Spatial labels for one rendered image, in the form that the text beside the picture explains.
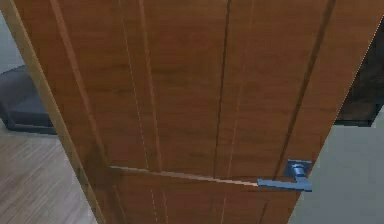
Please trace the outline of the brown wooden room door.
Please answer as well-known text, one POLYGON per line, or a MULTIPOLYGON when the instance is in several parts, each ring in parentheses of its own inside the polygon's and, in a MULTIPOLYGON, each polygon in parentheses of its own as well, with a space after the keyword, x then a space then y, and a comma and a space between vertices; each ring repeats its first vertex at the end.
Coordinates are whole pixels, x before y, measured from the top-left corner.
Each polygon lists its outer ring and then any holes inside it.
POLYGON ((0 0, 98 224, 288 224, 384 0, 0 0))

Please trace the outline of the dark grey sofa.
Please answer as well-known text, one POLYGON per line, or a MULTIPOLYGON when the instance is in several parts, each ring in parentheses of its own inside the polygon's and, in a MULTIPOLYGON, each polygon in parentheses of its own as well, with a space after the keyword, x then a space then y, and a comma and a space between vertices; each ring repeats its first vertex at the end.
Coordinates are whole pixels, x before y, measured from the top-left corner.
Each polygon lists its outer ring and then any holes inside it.
POLYGON ((25 65, 0 74, 0 120, 9 131, 56 134, 25 65))

